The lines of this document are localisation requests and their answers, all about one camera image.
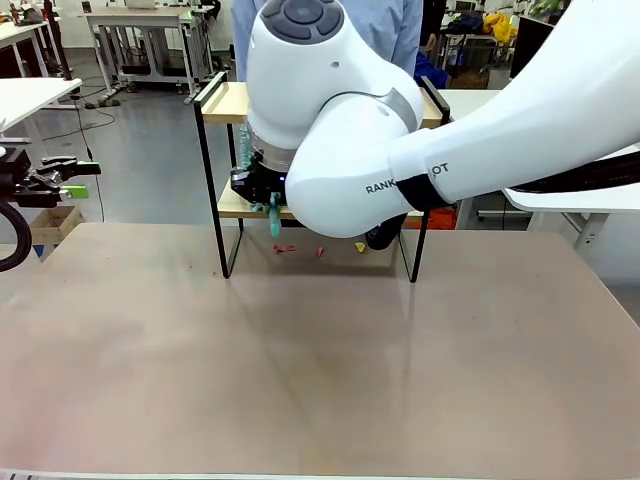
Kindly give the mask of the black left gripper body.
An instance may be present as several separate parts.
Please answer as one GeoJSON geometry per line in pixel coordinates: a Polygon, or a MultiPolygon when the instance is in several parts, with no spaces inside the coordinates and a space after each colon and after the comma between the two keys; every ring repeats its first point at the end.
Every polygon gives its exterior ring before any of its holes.
{"type": "Polygon", "coordinates": [[[33,174],[1,174],[1,200],[26,208],[53,208],[63,200],[61,189],[49,179],[33,174]]]}

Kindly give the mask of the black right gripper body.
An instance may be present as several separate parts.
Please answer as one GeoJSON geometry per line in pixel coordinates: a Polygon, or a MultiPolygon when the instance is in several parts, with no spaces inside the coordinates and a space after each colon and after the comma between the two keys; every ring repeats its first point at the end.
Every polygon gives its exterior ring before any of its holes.
{"type": "Polygon", "coordinates": [[[263,155],[256,151],[245,168],[231,170],[231,189],[252,204],[284,206],[287,174],[267,168],[263,155]]]}

